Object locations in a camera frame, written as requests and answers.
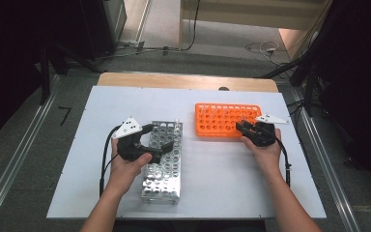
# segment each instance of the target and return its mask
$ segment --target cable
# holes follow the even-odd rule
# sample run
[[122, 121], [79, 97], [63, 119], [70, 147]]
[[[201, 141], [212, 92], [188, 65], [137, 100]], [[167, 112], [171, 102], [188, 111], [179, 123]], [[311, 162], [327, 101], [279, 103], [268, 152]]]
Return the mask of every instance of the cable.
[[191, 38], [191, 1], [188, 1], [188, 8], [189, 8], [189, 11], [188, 11], [188, 40], [191, 41], [192, 38]]
[[270, 131], [263, 129], [261, 127], [258, 127], [258, 128], [254, 127], [254, 129], [255, 130], [260, 129], [261, 131], [267, 133], [268, 135], [272, 136], [278, 143], [279, 147], [281, 148], [282, 153], [284, 154], [284, 158], [285, 158], [285, 182], [290, 187], [291, 186], [291, 166], [292, 164], [288, 162], [288, 153], [287, 153], [287, 150], [285, 149], [284, 144], [282, 143], [281, 140], [279, 140], [279, 138], [277, 138], [274, 135], [274, 133], [271, 133]]
[[170, 51], [182, 52], [182, 51], [190, 50], [192, 48], [192, 46], [194, 45], [194, 42], [195, 42], [195, 34], [196, 34], [195, 33], [195, 31], [196, 31], [195, 28], [196, 28], [196, 25], [197, 25], [197, 16], [198, 16], [198, 11], [200, 9], [200, 2], [201, 2], [201, 0], [198, 0], [197, 9], [195, 10], [195, 17], [194, 17], [193, 38], [192, 38], [191, 44], [188, 46], [188, 48], [179, 50], [176, 47], [169, 47], [169, 46], [164, 46], [163, 48], [161, 48], [161, 47], [129, 46], [130, 48], [141, 49], [141, 50], [145, 50], [145, 51], [138, 51], [136, 53], [125, 54], [125, 55], [115, 55], [115, 56], [110, 56], [110, 57], [124, 57], [124, 56], [130, 56], [130, 55], [138, 55], [138, 54], [142, 54], [142, 53], [146, 53], [146, 52], [150, 52], [150, 51], [168, 51], [168, 50], [170, 50]]
[[[285, 75], [288, 77], [288, 79], [291, 78], [291, 76], [288, 75], [286, 71], [284, 71], [284, 73], [285, 73]], [[279, 76], [279, 78], [281, 78], [281, 79], [286, 79], [285, 77], [282, 77], [280, 74], [278, 74], [278, 76]]]
[[296, 103], [303, 103], [303, 102], [304, 102], [304, 100], [294, 101], [294, 102], [292, 102], [292, 103], [288, 103], [288, 104], [287, 104], [287, 107], [289, 107], [289, 106], [291, 106], [291, 105], [294, 105], [294, 104], [296, 104]]
[[102, 163], [101, 163], [101, 176], [100, 176], [100, 196], [103, 194], [103, 190], [104, 190], [104, 173], [106, 172], [106, 169], [107, 169], [107, 166], [111, 163], [111, 161], [113, 161], [117, 156], [119, 156], [119, 154], [116, 154], [111, 160], [110, 162], [105, 165], [106, 163], [106, 156], [107, 156], [107, 147], [108, 147], [108, 143], [110, 141], [110, 138], [111, 136], [113, 135], [113, 133], [119, 129], [120, 126], [118, 127], [115, 127], [108, 135], [107, 135], [107, 139], [106, 139], [106, 142], [104, 144], [104, 150], [103, 150], [103, 160], [102, 160]]
[[289, 115], [291, 116], [291, 115], [297, 113], [297, 111], [300, 110], [301, 108], [303, 108], [303, 106], [304, 106], [304, 102], [301, 102], [294, 111], [289, 113]]
[[197, 2], [197, 9], [195, 10], [194, 26], [193, 26], [193, 31], [194, 32], [193, 32], [191, 44], [188, 46], [188, 48], [182, 49], [182, 51], [190, 50], [191, 47], [194, 45], [194, 42], [195, 42], [195, 26], [197, 25], [197, 16], [198, 16], [198, 10], [200, 9], [200, 2], [201, 2], [201, 0], [198, 0], [198, 2]]
[[[264, 50], [262, 49], [262, 46], [263, 46], [264, 44], [269, 44], [269, 43], [276, 44], [275, 47], [268, 48], [268, 49], [270, 49], [270, 51], [268, 51], [268, 52], [270, 53], [270, 56], [268, 56], [268, 55], [264, 52]], [[259, 47], [259, 48], [260, 48], [260, 51], [253, 51], [253, 50], [251, 50], [251, 46], [254, 45], [254, 44], [259, 44], [259, 45], [260, 45], [260, 47]], [[249, 52], [252, 52], [252, 53], [261, 53], [265, 58], [267, 58], [269, 61], [271, 61], [272, 63], [274, 63], [274, 64], [276, 65], [275, 69], [277, 69], [278, 67], [281, 67], [281, 66], [283, 66], [283, 65], [285, 65], [285, 64], [290, 64], [290, 63], [293, 63], [293, 64], [294, 64], [294, 62], [290, 62], [290, 63], [277, 63], [277, 62], [273, 61], [273, 60], [271, 59], [271, 55], [272, 55], [275, 51], [287, 51], [287, 50], [277, 50], [278, 48], [279, 48], [279, 43], [274, 42], [274, 41], [261, 42], [261, 43], [250, 43], [250, 44], [247, 44], [247, 45], [245, 46], [245, 50], [247, 50], [247, 51], [249, 51]]]

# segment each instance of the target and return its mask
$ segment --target gray floor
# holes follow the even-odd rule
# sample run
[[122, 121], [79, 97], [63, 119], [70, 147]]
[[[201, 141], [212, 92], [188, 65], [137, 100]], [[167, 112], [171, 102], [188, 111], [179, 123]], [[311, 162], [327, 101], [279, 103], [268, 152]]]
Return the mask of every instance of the gray floor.
[[[145, 46], [178, 47], [179, 15], [180, 0], [153, 0], [140, 40], [145, 42]], [[193, 41], [193, 26], [193, 20], [183, 21], [182, 49], [188, 48]], [[199, 20], [194, 44], [186, 53], [268, 61], [261, 54], [260, 46], [265, 53], [267, 48], [276, 48], [272, 55], [276, 63], [289, 62], [279, 31], [275, 28]]]
[[[277, 34], [273, 34], [269, 38], [267, 35], [270, 34], [264, 35], [266, 32], [274, 33], [274, 31], [261, 30], [262, 34], [258, 34], [262, 36], [260, 38], [253, 37], [253, 42], [280, 40]], [[275, 69], [275, 64], [264, 59], [260, 53], [251, 57], [241, 57], [239, 54], [243, 52], [244, 47], [240, 47], [238, 50], [230, 49], [233, 50], [233, 53], [227, 53], [227, 55], [212, 53], [211, 46], [203, 46], [203, 43], [200, 43], [202, 39], [199, 38], [195, 46], [198, 49], [195, 51], [170, 52], [166, 56], [163, 56], [161, 52], [124, 57], [115, 56], [99, 60], [97, 64], [101, 69], [109, 72], [190, 73], [241, 78], [257, 77]], [[146, 43], [153, 45], [152, 39], [147, 39]], [[230, 44], [223, 42], [218, 47], [221, 46], [228, 47]], [[285, 55], [278, 56], [277, 60], [279, 62], [287, 61]], [[290, 74], [292, 72], [274, 78], [287, 103], [297, 100], [295, 93], [298, 89], [291, 87], [287, 81]], [[99, 73], [90, 72], [75, 63], [71, 64], [71, 70], [67, 76], [60, 76], [61, 82], [53, 104], [50, 106], [42, 127], [31, 144], [29, 152], [0, 207], [0, 231], [77, 231], [82, 225], [83, 220], [52, 220], [46, 219], [45, 216], [89, 93], [92, 86], [96, 85], [99, 76]], [[37, 90], [1, 130], [0, 177], [33, 120], [39, 108], [40, 99], [41, 91]], [[71, 108], [71, 113], [63, 125], [61, 123], [66, 111], [60, 109], [59, 106]], [[343, 164], [347, 155], [341, 146], [341, 138], [334, 122], [323, 117], [318, 107], [313, 108], [313, 113], [313, 120], [325, 144], [334, 170], [353, 207], [360, 231], [371, 231], [371, 173]], [[316, 151], [301, 118], [298, 120], [297, 129], [304, 152], [309, 159], [311, 173], [320, 190], [319, 194], [328, 215], [328, 218], [318, 219], [317, 222], [324, 231], [346, 231], [321, 164], [317, 159]], [[192, 231], [196, 224], [197, 222], [192, 220], [176, 221], [175, 223], [177, 231]], [[278, 231], [273, 219], [267, 219], [266, 224], [268, 231]]]

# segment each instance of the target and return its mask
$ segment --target orange test tube rack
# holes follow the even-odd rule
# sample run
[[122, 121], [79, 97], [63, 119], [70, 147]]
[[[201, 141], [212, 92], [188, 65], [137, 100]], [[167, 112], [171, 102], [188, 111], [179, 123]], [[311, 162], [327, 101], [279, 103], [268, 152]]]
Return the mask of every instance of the orange test tube rack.
[[255, 104], [197, 103], [195, 129], [198, 136], [240, 137], [236, 122], [246, 120], [254, 124], [261, 115], [261, 108]]

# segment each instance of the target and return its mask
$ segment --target person's left hand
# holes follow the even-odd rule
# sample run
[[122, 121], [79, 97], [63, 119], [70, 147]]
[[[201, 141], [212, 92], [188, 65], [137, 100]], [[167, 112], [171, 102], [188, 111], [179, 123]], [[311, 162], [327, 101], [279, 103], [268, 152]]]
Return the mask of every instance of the person's left hand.
[[[111, 139], [111, 158], [117, 153], [118, 139]], [[123, 195], [128, 192], [134, 178], [140, 174], [141, 168], [146, 165], [151, 159], [152, 155], [149, 153], [143, 154], [135, 161], [126, 161], [121, 156], [117, 156], [110, 163], [110, 178], [106, 189]]]

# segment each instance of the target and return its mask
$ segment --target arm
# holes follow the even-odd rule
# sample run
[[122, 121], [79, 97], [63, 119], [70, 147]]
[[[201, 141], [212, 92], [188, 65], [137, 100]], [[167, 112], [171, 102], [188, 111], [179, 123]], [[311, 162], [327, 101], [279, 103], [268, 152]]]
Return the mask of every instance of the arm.
[[[112, 157], [117, 154], [117, 139], [111, 139]], [[128, 192], [134, 178], [140, 174], [141, 168], [152, 159], [152, 155], [144, 154], [136, 161], [128, 162], [120, 156], [111, 162], [110, 178], [95, 208], [86, 219], [83, 231], [112, 231], [116, 220], [117, 207], [123, 195]]]
[[[281, 139], [281, 131], [275, 130]], [[315, 221], [303, 209], [294, 193], [285, 183], [279, 170], [281, 149], [277, 142], [269, 147], [257, 147], [246, 137], [241, 138], [245, 146], [252, 151], [263, 173], [271, 194], [275, 217], [281, 231], [321, 231]]]

